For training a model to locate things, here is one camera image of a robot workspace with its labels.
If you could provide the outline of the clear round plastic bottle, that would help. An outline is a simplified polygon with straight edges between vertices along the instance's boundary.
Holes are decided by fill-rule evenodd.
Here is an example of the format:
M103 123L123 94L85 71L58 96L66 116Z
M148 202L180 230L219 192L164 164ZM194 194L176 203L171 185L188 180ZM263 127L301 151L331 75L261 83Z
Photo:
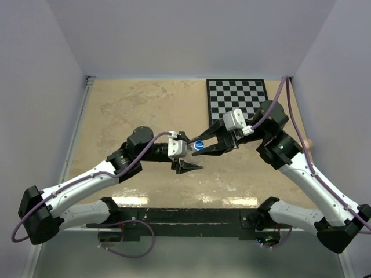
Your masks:
M190 159L192 157L192 154L194 153L194 143L191 142L187 145L187 152L185 155L185 158Z

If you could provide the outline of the blue bottle cap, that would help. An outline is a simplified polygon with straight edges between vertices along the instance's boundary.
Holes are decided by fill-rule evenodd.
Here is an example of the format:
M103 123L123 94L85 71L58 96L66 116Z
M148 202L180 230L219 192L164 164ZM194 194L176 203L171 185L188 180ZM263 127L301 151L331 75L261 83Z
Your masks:
M205 144L201 140L197 140L192 144L192 149L193 149L194 152L200 151L200 150L204 149L204 147L205 147Z

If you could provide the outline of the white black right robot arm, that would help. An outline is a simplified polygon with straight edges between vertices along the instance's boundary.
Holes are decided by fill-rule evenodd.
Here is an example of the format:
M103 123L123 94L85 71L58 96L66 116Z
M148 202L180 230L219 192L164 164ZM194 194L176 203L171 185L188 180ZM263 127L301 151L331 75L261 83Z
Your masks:
M216 137L217 143L194 156L220 156L241 144L261 141L260 157L292 180L316 205L307 209L269 197L247 216L255 229L290 225L314 234L330 251L342 253L370 220L370 206L358 204L337 189L310 161L308 151L284 131L289 118L281 104L267 100L245 120L240 109L224 113L195 141Z

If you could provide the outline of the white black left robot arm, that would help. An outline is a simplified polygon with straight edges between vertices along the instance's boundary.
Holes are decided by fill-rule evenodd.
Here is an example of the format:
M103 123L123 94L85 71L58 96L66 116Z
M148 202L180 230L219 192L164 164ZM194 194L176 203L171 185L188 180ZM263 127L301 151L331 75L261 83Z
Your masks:
M114 227L120 213L98 201L87 208L77 205L84 198L110 186L120 184L142 171L141 162L169 162L177 174L200 170L198 164L185 161L189 139L182 131L165 131L154 135L146 126L134 129L126 141L105 160L89 171L64 183L39 190L27 188L20 202L17 228L26 230L25 240L33 245L44 243L76 220L75 214L91 222Z

